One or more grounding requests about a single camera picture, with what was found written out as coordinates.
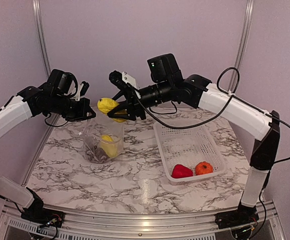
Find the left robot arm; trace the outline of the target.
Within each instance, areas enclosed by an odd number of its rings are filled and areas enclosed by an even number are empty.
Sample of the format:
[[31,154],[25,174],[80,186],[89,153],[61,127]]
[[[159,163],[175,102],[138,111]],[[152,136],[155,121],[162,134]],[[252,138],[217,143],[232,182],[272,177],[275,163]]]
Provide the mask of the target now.
[[[20,125],[39,115],[59,115],[67,123],[95,118],[90,100],[85,97],[89,86],[86,81],[78,82],[71,72],[54,69],[40,86],[20,90],[0,107],[0,143],[11,142],[15,147],[16,139],[24,135]],[[0,197],[28,209],[29,216],[38,223],[48,218],[39,196],[2,174]]]

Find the red grape bunch toy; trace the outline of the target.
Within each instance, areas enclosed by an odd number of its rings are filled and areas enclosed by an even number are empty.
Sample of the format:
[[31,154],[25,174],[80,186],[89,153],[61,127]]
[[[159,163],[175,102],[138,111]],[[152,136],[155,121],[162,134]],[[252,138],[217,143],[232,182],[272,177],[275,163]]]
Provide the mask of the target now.
[[92,163],[101,164],[109,159],[105,151],[97,146],[93,146],[92,148],[86,147],[85,154],[87,160]]

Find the yellow pepper toy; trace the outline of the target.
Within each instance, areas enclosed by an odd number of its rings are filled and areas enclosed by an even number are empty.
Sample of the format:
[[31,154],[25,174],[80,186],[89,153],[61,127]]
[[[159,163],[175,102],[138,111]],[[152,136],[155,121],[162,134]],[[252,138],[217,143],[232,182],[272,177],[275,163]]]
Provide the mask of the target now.
[[100,147],[108,157],[115,158],[117,156],[117,145],[110,135],[101,135]]

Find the red pepper toy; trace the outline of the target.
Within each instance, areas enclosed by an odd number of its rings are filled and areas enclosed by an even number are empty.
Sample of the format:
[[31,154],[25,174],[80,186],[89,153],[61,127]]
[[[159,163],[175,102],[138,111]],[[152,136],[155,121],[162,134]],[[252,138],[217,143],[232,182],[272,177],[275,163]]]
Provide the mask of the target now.
[[182,164],[176,164],[173,168],[171,177],[174,179],[192,177],[193,171]]

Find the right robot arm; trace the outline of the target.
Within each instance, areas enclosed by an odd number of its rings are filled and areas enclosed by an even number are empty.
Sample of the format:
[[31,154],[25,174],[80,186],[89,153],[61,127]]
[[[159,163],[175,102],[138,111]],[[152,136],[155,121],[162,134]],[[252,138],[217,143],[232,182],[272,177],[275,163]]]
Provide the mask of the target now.
[[144,120],[150,115],[151,107],[173,101],[212,112],[251,134],[254,147],[250,170],[239,208],[232,214],[237,224],[245,223],[252,216],[251,208],[259,200],[270,170],[277,163],[280,125],[283,124],[279,114],[261,110],[203,76],[192,74],[183,77],[171,53],[149,59],[148,65],[153,85],[144,88],[138,88],[135,79],[126,73],[110,73],[109,81],[119,90],[114,99],[124,97],[124,101],[110,110],[108,117]]

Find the orange pumpkin toy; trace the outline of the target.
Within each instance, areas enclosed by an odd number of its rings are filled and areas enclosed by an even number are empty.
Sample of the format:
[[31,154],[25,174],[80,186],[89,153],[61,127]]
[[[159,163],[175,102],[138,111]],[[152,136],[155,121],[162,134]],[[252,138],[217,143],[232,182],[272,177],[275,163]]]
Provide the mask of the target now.
[[208,162],[200,162],[195,167],[195,174],[197,176],[213,173],[213,166]]

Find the yellow corn toy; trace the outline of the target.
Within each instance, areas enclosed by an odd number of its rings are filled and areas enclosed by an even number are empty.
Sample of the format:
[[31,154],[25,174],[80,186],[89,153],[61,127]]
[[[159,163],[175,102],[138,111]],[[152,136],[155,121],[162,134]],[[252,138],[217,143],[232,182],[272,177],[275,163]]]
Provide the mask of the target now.
[[97,108],[103,114],[109,113],[111,110],[113,110],[118,105],[119,105],[118,102],[116,102],[115,100],[113,100],[111,98],[107,98],[107,97],[101,98],[97,102]]

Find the clear zip top bag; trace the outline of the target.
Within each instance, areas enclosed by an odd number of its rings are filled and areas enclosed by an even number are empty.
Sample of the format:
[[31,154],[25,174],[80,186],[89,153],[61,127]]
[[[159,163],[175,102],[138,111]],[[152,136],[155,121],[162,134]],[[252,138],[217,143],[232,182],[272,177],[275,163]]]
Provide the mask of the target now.
[[124,152],[124,125],[107,117],[88,120],[78,137],[91,163],[103,164]]

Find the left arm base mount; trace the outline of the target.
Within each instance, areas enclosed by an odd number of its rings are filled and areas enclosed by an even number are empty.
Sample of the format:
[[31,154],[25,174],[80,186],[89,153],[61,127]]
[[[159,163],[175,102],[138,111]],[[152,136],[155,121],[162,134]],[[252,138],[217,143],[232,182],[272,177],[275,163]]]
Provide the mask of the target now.
[[40,224],[39,229],[54,227],[56,232],[50,240],[59,236],[59,228],[62,227],[65,213],[44,207],[43,200],[31,189],[27,190],[33,195],[33,202],[28,208],[23,208],[21,218]]

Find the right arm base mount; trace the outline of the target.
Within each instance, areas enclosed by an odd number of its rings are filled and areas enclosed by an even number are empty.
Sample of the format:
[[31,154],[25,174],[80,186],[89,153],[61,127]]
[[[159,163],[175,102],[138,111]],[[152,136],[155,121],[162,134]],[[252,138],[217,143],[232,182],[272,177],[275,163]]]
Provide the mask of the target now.
[[258,225],[256,206],[247,207],[239,203],[238,208],[232,211],[219,212],[215,215],[215,223],[219,229],[230,228],[235,240],[248,240]]

